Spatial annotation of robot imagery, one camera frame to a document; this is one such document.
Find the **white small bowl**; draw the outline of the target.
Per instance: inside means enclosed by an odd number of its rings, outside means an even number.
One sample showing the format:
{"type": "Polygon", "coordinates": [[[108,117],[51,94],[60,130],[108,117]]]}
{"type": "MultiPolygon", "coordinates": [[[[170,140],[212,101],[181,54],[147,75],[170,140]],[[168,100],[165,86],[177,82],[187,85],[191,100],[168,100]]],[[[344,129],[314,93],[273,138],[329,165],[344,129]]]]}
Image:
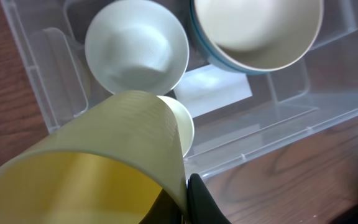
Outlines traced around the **white small bowl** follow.
{"type": "Polygon", "coordinates": [[[155,1],[114,1],[91,21],[86,61],[112,94],[140,90],[165,95],[188,67],[190,47],[178,18],[155,1]]]}

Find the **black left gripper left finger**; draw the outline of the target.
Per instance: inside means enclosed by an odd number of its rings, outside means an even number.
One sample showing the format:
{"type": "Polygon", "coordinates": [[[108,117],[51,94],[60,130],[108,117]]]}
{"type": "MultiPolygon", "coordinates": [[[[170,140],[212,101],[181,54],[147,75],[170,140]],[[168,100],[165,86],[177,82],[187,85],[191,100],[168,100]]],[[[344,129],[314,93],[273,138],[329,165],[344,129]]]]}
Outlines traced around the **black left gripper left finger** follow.
{"type": "Polygon", "coordinates": [[[171,196],[162,190],[139,224],[182,224],[182,213],[171,196]]]}

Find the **yellow cup front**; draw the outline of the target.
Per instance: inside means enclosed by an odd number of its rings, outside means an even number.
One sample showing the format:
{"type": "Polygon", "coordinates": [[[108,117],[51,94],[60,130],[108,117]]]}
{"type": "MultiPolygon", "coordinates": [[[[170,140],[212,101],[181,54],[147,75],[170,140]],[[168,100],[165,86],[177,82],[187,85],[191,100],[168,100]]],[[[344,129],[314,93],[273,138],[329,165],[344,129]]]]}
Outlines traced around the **yellow cup front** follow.
{"type": "Polygon", "coordinates": [[[0,223],[139,223],[162,190],[187,218],[175,115],[127,91],[0,167],[0,223]]]}

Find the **white cup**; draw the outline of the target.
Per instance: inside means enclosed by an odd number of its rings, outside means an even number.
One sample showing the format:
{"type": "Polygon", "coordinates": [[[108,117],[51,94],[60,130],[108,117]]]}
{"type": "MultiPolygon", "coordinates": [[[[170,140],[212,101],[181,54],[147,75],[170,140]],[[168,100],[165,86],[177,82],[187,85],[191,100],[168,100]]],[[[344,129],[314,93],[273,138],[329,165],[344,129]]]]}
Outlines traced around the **white cup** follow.
{"type": "Polygon", "coordinates": [[[178,132],[180,136],[181,151],[183,157],[189,152],[194,136],[195,126],[193,118],[186,107],[174,98],[168,96],[158,96],[173,111],[177,121],[178,132]]]}

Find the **beige large bowl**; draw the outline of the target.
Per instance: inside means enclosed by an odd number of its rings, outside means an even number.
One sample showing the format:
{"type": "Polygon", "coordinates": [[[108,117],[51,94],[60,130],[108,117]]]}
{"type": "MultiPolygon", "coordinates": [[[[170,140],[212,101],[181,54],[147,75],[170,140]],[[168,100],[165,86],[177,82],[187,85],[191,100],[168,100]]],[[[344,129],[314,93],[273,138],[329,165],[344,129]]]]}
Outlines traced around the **beige large bowl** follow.
{"type": "Polygon", "coordinates": [[[274,72],[301,59],[323,21],[322,0],[195,0],[201,27],[244,68],[274,72]]]}

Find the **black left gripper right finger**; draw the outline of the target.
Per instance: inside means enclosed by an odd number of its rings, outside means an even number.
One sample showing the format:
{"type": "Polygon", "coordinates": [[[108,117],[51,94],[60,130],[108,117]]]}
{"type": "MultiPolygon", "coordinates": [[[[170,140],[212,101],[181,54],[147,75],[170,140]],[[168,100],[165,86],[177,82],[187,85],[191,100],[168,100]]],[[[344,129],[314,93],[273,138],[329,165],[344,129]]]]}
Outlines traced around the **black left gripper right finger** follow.
{"type": "Polygon", "coordinates": [[[192,224],[231,224],[198,174],[191,174],[188,180],[187,204],[192,224]]]}

